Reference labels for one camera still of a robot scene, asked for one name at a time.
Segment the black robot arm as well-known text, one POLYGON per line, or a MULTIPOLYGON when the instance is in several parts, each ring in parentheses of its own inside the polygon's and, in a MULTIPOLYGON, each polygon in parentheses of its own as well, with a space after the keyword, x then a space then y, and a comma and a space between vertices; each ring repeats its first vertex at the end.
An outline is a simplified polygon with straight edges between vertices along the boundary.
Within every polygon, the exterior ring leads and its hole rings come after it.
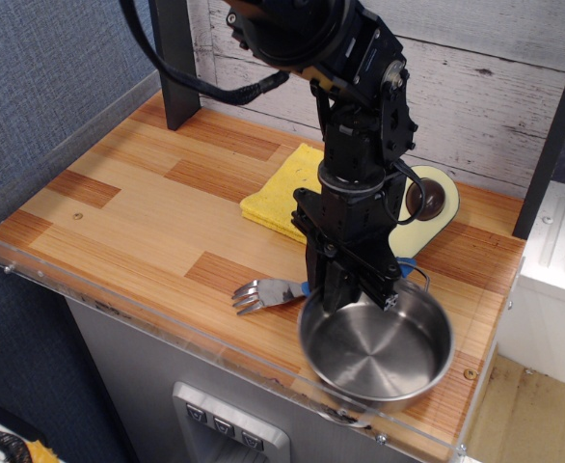
POLYGON ((295 190, 293 225, 306 237, 309 287, 335 312, 367 295, 394 306, 401 270, 390 233, 401 222, 403 161, 416 124, 402 45, 357 1, 233 1, 228 25, 267 65, 306 79, 325 143, 319 192, 295 190))

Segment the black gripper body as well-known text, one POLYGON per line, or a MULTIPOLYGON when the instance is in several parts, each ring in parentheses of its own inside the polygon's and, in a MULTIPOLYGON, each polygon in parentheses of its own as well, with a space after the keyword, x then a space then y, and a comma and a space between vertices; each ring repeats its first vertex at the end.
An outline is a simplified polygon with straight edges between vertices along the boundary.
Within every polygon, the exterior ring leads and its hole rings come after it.
POLYGON ((371 298, 381 302, 391 283, 400 279, 400 267, 390 247, 393 221, 383 206, 383 194, 338 192, 323 186, 319 193, 296 189, 297 209, 292 224, 306 237, 318 240, 329 258, 357 276, 371 298))

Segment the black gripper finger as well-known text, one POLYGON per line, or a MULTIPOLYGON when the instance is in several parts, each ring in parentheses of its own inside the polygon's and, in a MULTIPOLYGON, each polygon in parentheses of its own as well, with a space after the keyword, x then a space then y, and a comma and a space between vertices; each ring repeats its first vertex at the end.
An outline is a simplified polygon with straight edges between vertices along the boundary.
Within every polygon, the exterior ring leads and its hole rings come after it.
POLYGON ((356 303, 362 294, 357 276, 337 261, 326 266, 323 288, 323 306, 326 313, 335 313, 339 309, 356 303))
POLYGON ((308 238, 306 246, 307 281, 310 290, 324 285, 329 258, 323 245, 315 239, 308 238))

